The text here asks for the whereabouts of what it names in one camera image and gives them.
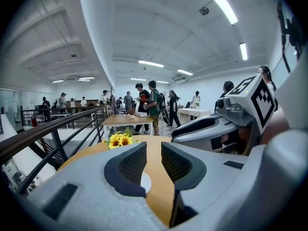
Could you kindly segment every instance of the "sticker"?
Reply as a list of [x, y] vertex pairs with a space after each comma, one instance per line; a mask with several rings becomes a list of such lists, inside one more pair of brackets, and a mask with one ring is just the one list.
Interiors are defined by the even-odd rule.
[[244, 79], [236, 88], [234, 88], [228, 95], [238, 95], [255, 79], [255, 76]]
[[262, 128], [264, 128], [275, 108], [275, 102], [272, 99], [269, 88], [263, 78], [261, 79], [256, 91], [251, 96], [251, 101], [255, 106]]

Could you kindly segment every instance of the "ceiling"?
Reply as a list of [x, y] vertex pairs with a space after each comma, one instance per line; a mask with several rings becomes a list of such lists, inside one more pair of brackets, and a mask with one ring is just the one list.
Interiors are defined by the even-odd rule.
[[[238, 18], [233, 26], [213, 0], [112, 0], [115, 78], [170, 82], [182, 76], [178, 69], [193, 73], [193, 79], [267, 64], [276, 1], [227, 1]], [[199, 13], [202, 6], [209, 8], [208, 15]], [[22, 68], [48, 81], [102, 78], [103, 69], [92, 62], [74, 28], [63, 1], [28, 0], [12, 21], [3, 49]], [[241, 42], [247, 45], [247, 61]], [[139, 59], [165, 67], [139, 64]]]

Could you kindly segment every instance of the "wooden handrail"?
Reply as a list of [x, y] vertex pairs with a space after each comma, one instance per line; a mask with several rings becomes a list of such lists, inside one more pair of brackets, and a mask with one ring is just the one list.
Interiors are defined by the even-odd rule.
[[107, 106], [101, 106], [98, 108], [93, 108], [87, 111], [76, 113], [73, 115], [68, 115], [63, 118], [48, 122], [44, 125], [34, 127], [25, 132], [16, 134], [2, 142], [0, 142], [0, 165], [8, 161], [12, 156], [20, 152], [22, 149], [30, 145], [31, 143], [37, 141], [38, 139], [44, 137], [45, 135], [51, 133], [52, 131], [63, 127], [64, 125], [74, 122], [84, 116], [92, 114], [94, 112], [106, 109]]

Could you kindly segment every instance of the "ceiling light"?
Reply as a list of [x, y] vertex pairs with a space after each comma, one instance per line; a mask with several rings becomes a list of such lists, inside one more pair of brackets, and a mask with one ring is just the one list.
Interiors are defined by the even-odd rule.
[[55, 81], [52, 81], [52, 83], [58, 83], [58, 82], [62, 82], [64, 81], [63, 79], [59, 79], [59, 80], [55, 80]]
[[219, 5], [219, 7], [225, 13], [226, 17], [228, 18], [231, 24], [237, 22], [237, 18], [227, 0], [214, 0], [214, 1]]
[[248, 59], [246, 44], [241, 43], [240, 48], [241, 48], [241, 51], [242, 51], [243, 60], [245, 61], [245, 60]]
[[131, 80], [140, 80], [140, 81], [146, 81], [146, 79], [136, 79], [136, 78], [131, 78]]
[[82, 77], [82, 78], [78, 78], [78, 79], [95, 79], [95, 77]]
[[178, 72], [181, 72], [181, 73], [186, 74], [186, 75], [193, 75], [192, 73], [181, 70], [181, 69], [179, 69]]
[[147, 61], [144, 61], [144, 60], [139, 60], [138, 63], [140, 63], [140, 64], [148, 64], [148, 65], [152, 65], [152, 66], [156, 66], [156, 67], [163, 67], [163, 66], [165, 66], [165, 65], [162, 65], [162, 64], [151, 63], [151, 62], [147, 62]]

